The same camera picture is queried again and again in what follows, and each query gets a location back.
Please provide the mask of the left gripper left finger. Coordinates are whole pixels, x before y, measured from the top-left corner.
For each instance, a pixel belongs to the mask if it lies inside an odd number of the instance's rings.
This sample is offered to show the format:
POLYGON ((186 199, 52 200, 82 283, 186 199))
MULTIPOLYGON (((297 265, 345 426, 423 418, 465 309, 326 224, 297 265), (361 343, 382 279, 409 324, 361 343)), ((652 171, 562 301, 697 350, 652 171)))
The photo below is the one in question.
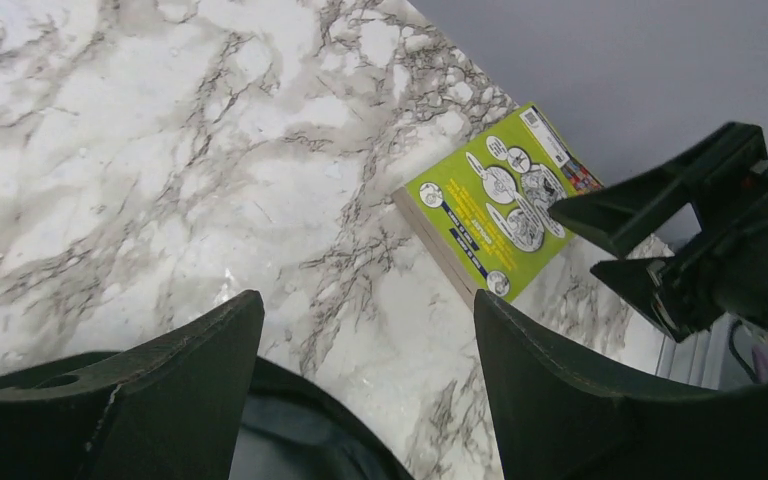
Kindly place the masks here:
POLYGON ((248 290, 124 351, 0 376, 0 479, 225 479, 264 321, 248 290))

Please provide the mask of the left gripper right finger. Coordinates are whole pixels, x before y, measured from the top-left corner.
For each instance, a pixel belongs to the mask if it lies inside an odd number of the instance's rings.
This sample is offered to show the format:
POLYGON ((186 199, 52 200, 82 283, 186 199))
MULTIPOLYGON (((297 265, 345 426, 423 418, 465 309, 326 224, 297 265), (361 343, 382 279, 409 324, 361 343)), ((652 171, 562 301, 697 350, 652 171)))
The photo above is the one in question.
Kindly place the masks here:
POLYGON ((768 383, 631 368, 479 291, 474 325, 508 479, 768 479, 768 383))

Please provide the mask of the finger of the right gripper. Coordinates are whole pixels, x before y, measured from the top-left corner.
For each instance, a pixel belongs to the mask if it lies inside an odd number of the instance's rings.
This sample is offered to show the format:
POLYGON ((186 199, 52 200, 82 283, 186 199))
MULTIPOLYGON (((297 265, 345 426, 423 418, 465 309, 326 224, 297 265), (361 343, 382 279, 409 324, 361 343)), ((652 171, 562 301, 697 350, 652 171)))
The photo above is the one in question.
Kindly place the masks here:
POLYGON ((665 257, 607 260, 595 264, 590 272, 650 324, 671 340, 676 339, 676 325, 659 296, 661 269, 665 257))
POLYGON ((602 250, 624 258, 687 204, 699 224, 724 193, 740 191, 768 153, 758 125, 728 122, 675 158, 635 177, 559 200, 550 217, 602 250))

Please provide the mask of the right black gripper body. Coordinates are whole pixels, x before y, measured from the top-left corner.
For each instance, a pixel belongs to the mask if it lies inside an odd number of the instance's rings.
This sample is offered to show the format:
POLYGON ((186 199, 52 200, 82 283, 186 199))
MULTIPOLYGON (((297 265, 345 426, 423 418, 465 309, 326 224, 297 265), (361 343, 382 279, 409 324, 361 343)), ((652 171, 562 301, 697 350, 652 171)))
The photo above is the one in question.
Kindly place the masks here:
POLYGON ((728 175, 690 204, 698 234, 650 266, 652 323, 678 342, 724 314, 768 332, 768 162, 728 175))

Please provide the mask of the black student backpack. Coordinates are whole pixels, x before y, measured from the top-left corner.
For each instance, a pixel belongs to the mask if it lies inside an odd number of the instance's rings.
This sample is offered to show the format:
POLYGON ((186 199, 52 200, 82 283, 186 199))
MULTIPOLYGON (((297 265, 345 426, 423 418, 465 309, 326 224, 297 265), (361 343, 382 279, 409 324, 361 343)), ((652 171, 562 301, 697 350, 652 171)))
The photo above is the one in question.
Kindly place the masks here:
POLYGON ((407 471, 352 414, 256 357, 225 479, 404 479, 407 471))

